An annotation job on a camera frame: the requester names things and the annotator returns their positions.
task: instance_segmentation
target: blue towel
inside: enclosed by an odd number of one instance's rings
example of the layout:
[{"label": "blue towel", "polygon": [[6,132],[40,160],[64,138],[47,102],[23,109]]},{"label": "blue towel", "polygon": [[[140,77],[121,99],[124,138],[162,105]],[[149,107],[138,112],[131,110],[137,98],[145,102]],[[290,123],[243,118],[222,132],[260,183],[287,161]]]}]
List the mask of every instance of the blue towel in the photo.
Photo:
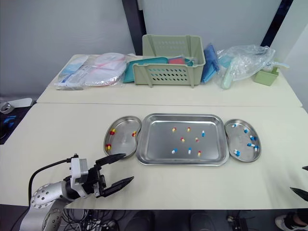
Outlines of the blue towel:
[{"label": "blue towel", "polygon": [[201,82],[207,83],[219,71],[218,58],[212,43],[204,49],[205,65],[202,71]]}]

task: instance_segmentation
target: stainless steel tray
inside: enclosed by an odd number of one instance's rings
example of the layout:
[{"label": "stainless steel tray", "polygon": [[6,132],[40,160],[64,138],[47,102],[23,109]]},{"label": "stainless steel tray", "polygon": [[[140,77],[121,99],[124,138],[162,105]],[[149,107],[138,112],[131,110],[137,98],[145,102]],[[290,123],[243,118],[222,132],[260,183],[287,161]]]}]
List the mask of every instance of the stainless steel tray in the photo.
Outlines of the stainless steel tray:
[{"label": "stainless steel tray", "polygon": [[243,162],[253,162],[260,157],[260,138],[250,124],[240,119],[232,119],[225,124],[225,130],[232,157]]},{"label": "stainless steel tray", "polygon": [[146,165],[219,166],[229,152],[223,122],[216,115],[151,114],[142,122],[136,155]]},{"label": "stainless steel tray", "polygon": [[141,121],[135,116],[125,116],[116,120],[105,135],[105,153],[107,155],[125,153],[126,157],[133,155],[137,148],[137,136],[140,128]]}]

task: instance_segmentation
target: green container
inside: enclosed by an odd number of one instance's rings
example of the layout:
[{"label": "green container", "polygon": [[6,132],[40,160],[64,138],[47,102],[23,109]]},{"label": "green container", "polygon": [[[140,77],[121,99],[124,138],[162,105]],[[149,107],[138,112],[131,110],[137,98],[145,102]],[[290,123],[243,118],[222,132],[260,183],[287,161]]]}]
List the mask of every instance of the green container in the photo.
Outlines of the green container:
[{"label": "green container", "polygon": [[135,84],[191,85],[201,80],[205,57],[199,36],[144,35],[142,52],[146,58],[174,58],[183,55],[195,59],[192,66],[186,64],[134,64]]},{"label": "green container", "polygon": [[258,71],[255,74],[254,81],[256,83],[261,83],[261,84],[270,86],[270,85],[272,85],[272,83],[275,81],[275,79],[279,75],[277,70],[278,70],[278,68],[274,67],[272,72]]}]

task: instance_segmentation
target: clear plastic bag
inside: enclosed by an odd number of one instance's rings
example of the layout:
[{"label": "clear plastic bag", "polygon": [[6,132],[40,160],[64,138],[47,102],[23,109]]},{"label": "clear plastic bag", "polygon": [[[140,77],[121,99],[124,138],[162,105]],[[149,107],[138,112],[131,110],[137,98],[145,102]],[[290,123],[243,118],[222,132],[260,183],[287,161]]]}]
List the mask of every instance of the clear plastic bag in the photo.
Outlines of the clear plastic bag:
[{"label": "clear plastic bag", "polygon": [[83,90],[86,86],[114,85],[121,80],[126,65],[126,56],[120,53],[82,55],[63,69],[55,86],[58,90]]},{"label": "clear plastic bag", "polygon": [[91,71],[84,63],[89,55],[82,55],[67,64],[58,76],[58,81],[54,84],[58,90],[82,90],[84,77]]},{"label": "clear plastic bag", "polygon": [[273,59],[274,54],[274,49],[256,45],[236,46],[218,51],[219,85],[228,89],[232,81],[253,76]]}]

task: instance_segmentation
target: white table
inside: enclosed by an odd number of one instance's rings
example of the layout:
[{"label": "white table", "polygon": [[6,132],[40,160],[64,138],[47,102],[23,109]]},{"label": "white table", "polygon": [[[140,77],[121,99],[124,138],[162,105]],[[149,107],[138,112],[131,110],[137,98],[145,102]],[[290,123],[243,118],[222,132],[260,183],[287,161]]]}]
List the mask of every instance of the white table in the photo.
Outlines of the white table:
[{"label": "white table", "polygon": [[[135,176],[107,198],[78,199],[70,208],[92,209],[278,209],[304,208],[289,187],[308,189],[308,115],[303,108],[198,107],[38,103],[0,146],[0,204],[27,205],[27,184],[38,168],[78,153],[88,167],[104,156],[103,138],[117,118],[150,113],[218,115],[240,118],[257,131],[261,157],[253,163],[229,158],[220,167],[145,166],[135,156],[103,168],[107,185]],[[69,175],[69,164],[45,170],[39,186]]]},{"label": "white table", "polygon": [[222,90],[211,80],[205,85],[172,86],[123,84],[112,87],[90,87],[85,90],[59,91],[53,83],[39,97],[39,103],[101,103],[187,106],[269,106],[301,107],[292,88],[279,74],[272,86],[255,83],[252,78],[234,82],[229,90]]}]

